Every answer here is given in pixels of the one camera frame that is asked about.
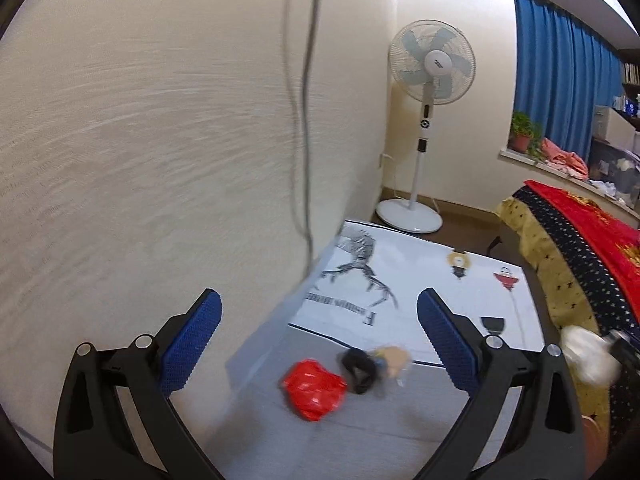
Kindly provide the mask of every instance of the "fan base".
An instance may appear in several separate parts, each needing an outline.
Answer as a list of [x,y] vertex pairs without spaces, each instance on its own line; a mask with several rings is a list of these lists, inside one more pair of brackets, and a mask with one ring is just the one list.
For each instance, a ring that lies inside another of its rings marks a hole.
[[409,201],[404,198],[379,202],[376,213],[386,224],[406,233],[433,233],[442,227],[442,217],[433,209],[419,202],[409,209]]

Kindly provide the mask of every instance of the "pink cloth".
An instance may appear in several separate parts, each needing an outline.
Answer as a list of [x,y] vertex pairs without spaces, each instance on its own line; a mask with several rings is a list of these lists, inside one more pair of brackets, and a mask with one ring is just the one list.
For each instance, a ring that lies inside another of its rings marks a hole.
[[558,148],[549,139],[542,139],[542,153],[548,157],[546,164],[550,168],[580,180],[586,180],[589,176],[587,165],[578,155]]

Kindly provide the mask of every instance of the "blue textured pad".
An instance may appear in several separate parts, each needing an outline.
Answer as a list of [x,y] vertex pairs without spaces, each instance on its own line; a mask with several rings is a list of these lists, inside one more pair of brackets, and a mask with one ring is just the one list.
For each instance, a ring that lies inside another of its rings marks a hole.
[[418,321],[453,385],[472,396],[479,386],[476,355],[442,310],[431,289],[422,291],[418,296],[417,311]]
[[222,319],[222,300],[212,291],[184,324],[162,356],[160,389],[165,397],[181,390]]

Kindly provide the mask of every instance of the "yellow fabric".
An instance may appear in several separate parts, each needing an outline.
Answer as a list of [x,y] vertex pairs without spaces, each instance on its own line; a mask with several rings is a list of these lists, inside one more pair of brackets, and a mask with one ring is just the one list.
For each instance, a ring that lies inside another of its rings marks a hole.
[[[582,288],[558,247],[529,207],[520,200],[509,197],[500,204],[496,213],[500,220],[520,235],[520,253],[536,270],[551,320],[558,330],[567,325],[577,325],[600,334]],[[594,418],[608,437],[609,389],[587,386],[575,377],[573,371],[572,378],[582,414]]]

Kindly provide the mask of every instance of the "red blanket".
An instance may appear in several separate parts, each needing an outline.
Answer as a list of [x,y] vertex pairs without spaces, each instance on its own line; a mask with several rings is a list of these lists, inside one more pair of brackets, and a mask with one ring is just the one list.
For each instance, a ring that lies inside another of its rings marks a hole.
[[618,282],[640,319],[640,246],[638,231],[613,218],[593,200],[533,180],[525,182],[558,209],[578,230]]

